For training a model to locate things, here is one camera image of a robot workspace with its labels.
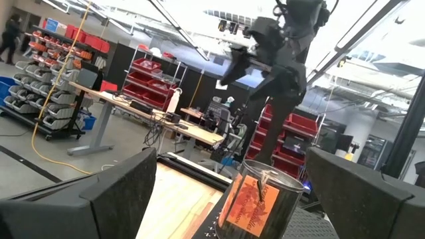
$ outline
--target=ceiling light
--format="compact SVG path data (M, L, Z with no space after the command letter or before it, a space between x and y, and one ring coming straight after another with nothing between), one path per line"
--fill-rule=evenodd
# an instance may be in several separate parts
M109 22L114 24L117 28L121 29L122 31L124 31L125 33L129 34L129 35L133 35L133 31L129 31L127 30L125 27L123 27L123 25L119 24L117 21L113 20L113 19L109 19Z
M47 3L47 4L49 4L50 6L54 7L55 9L58 9L59 11L62 11L63 13L68 14L69 5L67 6L66 10L64 10L64 9L60 8L58 5L52 3L49 0L42 0L42 1L45 2L45 3Z
M81 4L83 4L83 5L85 5L85 6L88 6L88 3L87 2L85 2L84 0L77 0L79 3L81 3ZM101 17L103 17L103 18L108 18L105 14L103 14L103 13L101 13L101 12L99 12L99 10L97 10L95 7L93 7L92 5L89 7L90 8L90 10L92 10L95 14L97 14L97 15L99 15L99 16L101 16Z

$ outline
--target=desk leg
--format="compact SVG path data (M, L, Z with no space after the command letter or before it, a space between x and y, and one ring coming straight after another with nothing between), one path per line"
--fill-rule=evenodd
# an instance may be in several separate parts
M190 140L188 140L185 147L185 151L183 152L183 157L185 159L190 160L191 154L193 152L193 148L195 147L195 143L196 143L196 139L194 138L191 138Z
M111 115L112 108L113 108L112 104L107 102L104 104L98 123L95 125L94 131L93 131L93 138L90 142L90 145L68 149L68 155L75 155L75 156L87 155L90 153L98 153L101 151L114 148L113 145L100 146L100 143L102 142L102 138L105 133L106 126L109 121L109 116Z
M190 119L191 119L191 116L189 114L186 114L185 121L189 122ZM183 141L183 134L180 133L178 140L174 143L183 143L183 142L184 142Z
M164 132L160 135L160 142L159 142L159 146L157 149L157 155L161 154L161 149L162 149L162 143L164 142L164 138L165 138L165 134L167 133L167 131L169 131L168 129L165 129Z

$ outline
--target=white bottle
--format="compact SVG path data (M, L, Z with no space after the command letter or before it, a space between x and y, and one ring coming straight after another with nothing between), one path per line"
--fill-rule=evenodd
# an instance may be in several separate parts
M183 91L180 88L172 89L174 90L173 97L171 97L170 104L168 105L167 112L174 113L177 104L179 103L180 95Z

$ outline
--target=wooden board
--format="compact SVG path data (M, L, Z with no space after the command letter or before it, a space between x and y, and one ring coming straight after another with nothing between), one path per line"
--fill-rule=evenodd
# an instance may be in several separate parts
M120 98L114 98L114 96L107 92L97 92L88 88L85 88L75 82L69 82L71 86L74 86L75 88L78 88L79 90L83 90L90 94L91 96L99 97L103 100L106 100L107 102L121 107L129 112L135 113L138 116L141 116L147 120L150 120L151 118L153 120L159 120L161 119L162 115L165 114L165 112L159 111L159 110L153 110L155 113L155 117L141 112L135 108L130 107L129 103L123 100L120 100ZM180 120L180 123L187 126L188 129L181 129L180 127L175 126L174 123L163 121L162 125L170 130L176 131L177 133L182 133L183 135L193 137L195 139L198 139L199 141L202 141L204 143L207 143L208 145L216 145L217 143L221 143L224 140L224 137L221 135L218 135L216 133L208 132L204 130L199 125L195 125L193 123Z
M204 116L204 114L202 114L201 112L196 112L192 109L181 108L180 111L198 119L201 119Z
M190 239L222 192L161 163L136 239Z

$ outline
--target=black panel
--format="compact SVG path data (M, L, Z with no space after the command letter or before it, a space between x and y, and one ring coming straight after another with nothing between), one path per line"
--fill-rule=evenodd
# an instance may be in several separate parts
M340 238L424 237L424 189L313 147L307 172Z
M113 55L110 54L110 57L108 57L112 60L105 80L116 84L119 90L124 86L124 80L127 76L127 72L124 70L128 70L134 51L133 48L118 43Z

